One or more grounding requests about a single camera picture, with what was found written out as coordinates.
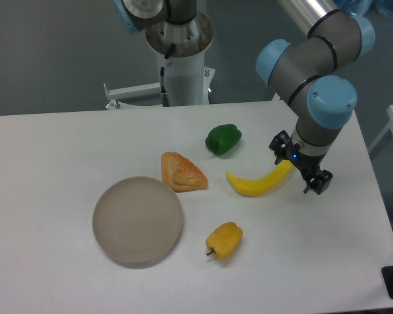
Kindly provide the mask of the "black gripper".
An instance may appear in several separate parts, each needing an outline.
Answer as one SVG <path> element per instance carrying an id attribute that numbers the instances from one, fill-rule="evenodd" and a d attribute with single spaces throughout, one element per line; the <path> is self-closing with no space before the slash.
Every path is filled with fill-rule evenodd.
<path id="1" fill-rule="evenodd" d="M 293 139 L 282 130 L 273 137 L 269 149 L 274 152 L 275 165 L 283 160 L 289 160 L 301 172 L 306 182 L 304 194 L 312 190 L 320 195 L 329 187 L 333 173 L 320 168 L 327 154 L 327 147 L 312 146 L 298 137 Z"/>

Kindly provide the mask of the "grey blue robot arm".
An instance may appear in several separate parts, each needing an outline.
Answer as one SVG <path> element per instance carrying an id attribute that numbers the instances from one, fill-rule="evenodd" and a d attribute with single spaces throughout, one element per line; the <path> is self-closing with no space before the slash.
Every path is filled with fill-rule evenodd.
<path id="1" fill-rule="evenodd" d="M 321 194 L 333 177 L 321 161 L 357 103 L 353 85 L 335 71 L 369 52 L 375 32 L 368 19 L 346 16 L 333 1 L 282 1 L 281 6 L 306 40 L 293 46 L 277 39 L 256 59 L 263 82 L 297 115 L 294 131 L 281 131 L 269 147 L 276 164 L 289 162 L 306 189 Z M 130 33 L 145 33 L 157 56 L 162 105 L 206 104 L 204 53 L 214 31 L 196 2 L 116 1 L 115 8 Z"/>

